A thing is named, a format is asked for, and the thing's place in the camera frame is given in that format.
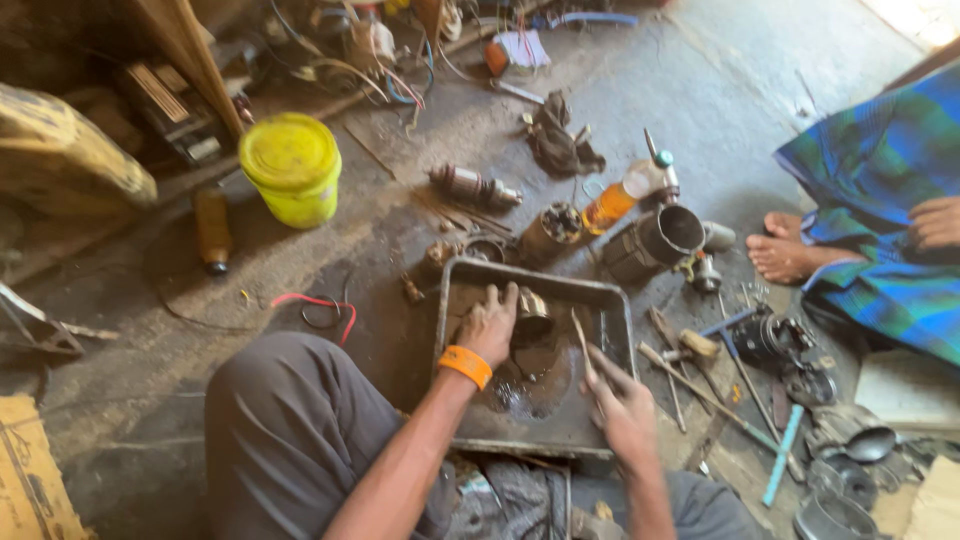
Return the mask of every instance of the brown bottle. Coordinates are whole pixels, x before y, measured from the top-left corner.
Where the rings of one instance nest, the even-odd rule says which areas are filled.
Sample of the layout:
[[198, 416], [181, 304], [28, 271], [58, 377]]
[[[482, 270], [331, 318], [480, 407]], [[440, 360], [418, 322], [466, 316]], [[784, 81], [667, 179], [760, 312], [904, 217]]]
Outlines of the brown bottle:
[[227, 197], [219, 186], [198, 189], [193, 195], [197, 218], [197, 247], [204, 269], [211, 276], [227, 272], [227, 259], [233, 239], [227, 224]]

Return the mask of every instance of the dirty floor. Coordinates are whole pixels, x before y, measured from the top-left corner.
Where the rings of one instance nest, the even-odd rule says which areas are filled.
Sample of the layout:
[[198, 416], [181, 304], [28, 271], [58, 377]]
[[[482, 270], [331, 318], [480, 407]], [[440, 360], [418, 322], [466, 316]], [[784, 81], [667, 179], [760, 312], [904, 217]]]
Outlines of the dirty floor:
[[[518, 119], [531, 104], [438, 69], [409, 139], [402, 128], [407, 109], [361, 104], [328, 122], [344, 157], [340, 206], [329, 224], [287, 229], [242, 177], [228, 182], [236, 249], [224, 279], [211, 281], [201, 271], [184, 202], [19, 287], [61, 320], [123, 334], [116, 342], [91, 342], [85, 356], [57, 365], [44, 406], [52, 452], [84, 524], [107, 540], [208, 535], [203, 399], [195, 393], [263, 331], [309, 331], [299, 306], [270, 308], [281, 293], [339, 298], [346, 288], [358, 318], [345, 349], [392, 404], [415, 406], [430, 381], [438, 295], [427, 289], [426, 302], [408, 306], [397, 277], [442, 236], [436, 216], [415, 197], [426, 168], [454, 161], [521, 187], [524, 205], [498, 217], [519, 233], [548, 202], [585, 205], [585, 181], [605, 185], [619, 178], [631, 160], [646, 155], [647, 127], [676, 157], [682, 202], [742, 238], [759, 232], [765, 211], [810, 209], [772, 152], [815, 117], [876, 94], [924, 55], [857, 0], [677, 0], [659, 12], [626, 3], [617, 8], [638, 13], [642, 23], [544, 34], [553, 66], [526, 85], [540, 94], [567, 93], [571, 129], [591, 126], [593, 146], [607, 158], [604, 174], [549, 178], [517, 136]], [[476, 49], [453, 60], [464, 67], [478, 63]], [[594, 242], [593, 251], [603, 242]], [[753, 283], [754, 270], [740, 247], [719, 256], [717, 267], [726, 309], [736, 312], [744, 306], [740, 284]], [[609, 278], [586, 249], [550, 271]], [[649, 306], [663, 309], [678, 327], [720, 320], [716, 300], [682, 281], [664, 274], [642, 290], [627, 289], [637, 339], [659, 346], [644, 317]], [[798, 312], [795, 291], [771, 289], [771, 305]], [[205, 324], [173, 317], [159, 297]], [[836, 358], [841, 392], [849, 392], [857, 344], [837, 342], [830, 329], [815, 333], [820, 347], [814, 354]], [[324, 335], [335, 339], [333, 331]], [[9, 358], [5, 367], [6, 393], [34, 392], [35, 357]], [[661, 374], [644, 360], [638, 368], [662, 407], [665, 466], [699, 464], [691, 456], [715, 441], [706, 444], [711, 473], [739, 490], [771, 537], [792, 538], [790, 519], [803, 489], [785, 479], [775, 507], [763, 508], [759, 497], [773, 458], [707, 417], [686, 393], [689, 433], [680, 434]], [[721, 359], [717, 370], [721, 385], [732, 388], [731, 363]], [[749, 396], [738, 409], [759, 422]], [[587, 463], [578, 471], [575, 502], [592, 507], [604, 498], [622, 519], [609, 465]]]

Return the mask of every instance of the person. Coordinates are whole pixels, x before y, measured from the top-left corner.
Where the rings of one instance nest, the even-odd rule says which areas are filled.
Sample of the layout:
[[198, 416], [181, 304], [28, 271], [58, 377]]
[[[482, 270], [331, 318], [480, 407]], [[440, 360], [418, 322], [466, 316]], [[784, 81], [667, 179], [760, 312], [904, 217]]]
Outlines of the person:
[[[510, 353], [517, 287], [494, 285], [471, 310], [457, 347], [494, 370]], [[758, 539], [729, 487], [665, 475], [650, 391], [599, 349], [582, 391], [615, 453], [635, 539]], [[404, 422], [349, 356], [318, 336], [262, 336], [221, 366], [205, 403], [209, 509], [217, 538], [457, 538], [447, 447], [480, 384], [438, 373]]]
[[960, 365], [960, 62], [829, 116], [775, 154], [816, 202], [746, 239], [769, 282], [883, 346]]

